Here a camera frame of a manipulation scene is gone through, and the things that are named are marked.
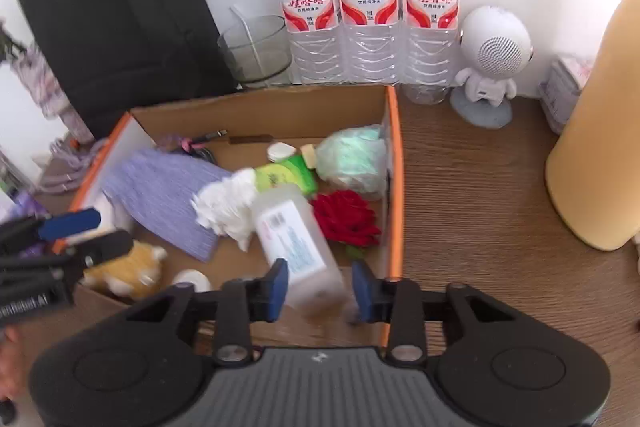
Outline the person left hand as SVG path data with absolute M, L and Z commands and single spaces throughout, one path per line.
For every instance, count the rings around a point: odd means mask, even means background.
M 1 399 L 15 400 L 25 387 L 27 369 L 23 338 L 16 326 L 4 331 L 0 352 Z

